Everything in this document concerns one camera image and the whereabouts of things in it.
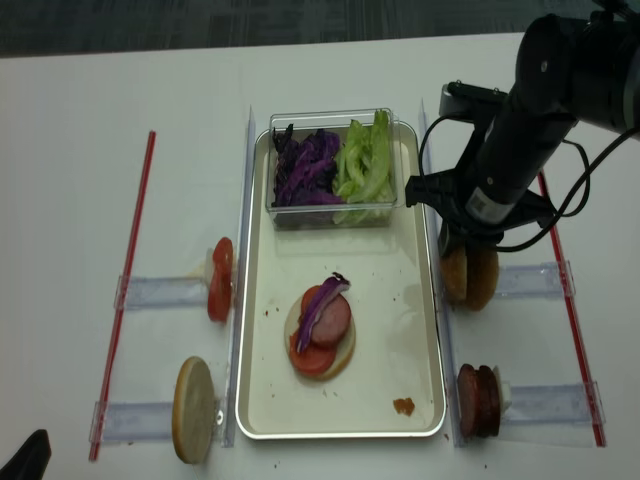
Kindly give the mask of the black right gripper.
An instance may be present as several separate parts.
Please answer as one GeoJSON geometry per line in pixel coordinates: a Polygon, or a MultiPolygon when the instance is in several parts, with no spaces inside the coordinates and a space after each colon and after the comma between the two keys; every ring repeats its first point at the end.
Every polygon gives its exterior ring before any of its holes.
{"type": "Polygon", "coordinates": [[[556,223],[556,210],[551,201],[529,190],[501,223],[491,225],[473,218],[459,201],[453,170],[411,176],[404,192],[407,207],[425,204],[441,217],[438,235],[441,258],[447,258],[457,249],[466,246],[490,250],[524,250],[544,237],[556,223]],[[530,240],[515,246],[499,246],[506,231],[531,223],[537,223],[541,230],[530,240]]]}

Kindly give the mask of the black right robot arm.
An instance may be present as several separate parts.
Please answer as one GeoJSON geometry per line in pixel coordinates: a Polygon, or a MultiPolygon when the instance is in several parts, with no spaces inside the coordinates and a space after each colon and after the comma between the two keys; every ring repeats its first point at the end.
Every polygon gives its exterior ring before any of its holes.
{"type": "Polygon", "coordinates": [[[408,206],[441,217],[438,248],[502,251],[508,230],[531,223],[542,233],[585,206],[596,161],[585,162],[560,205],[530,190],[545,163],[579,122],[639,134],[639,15],[624,1],[601,1],[586,20],[547,15],[526,30],[509,92],[446,84],[439,117],[473,132],[453,169],[412,176],[408,206]]]}

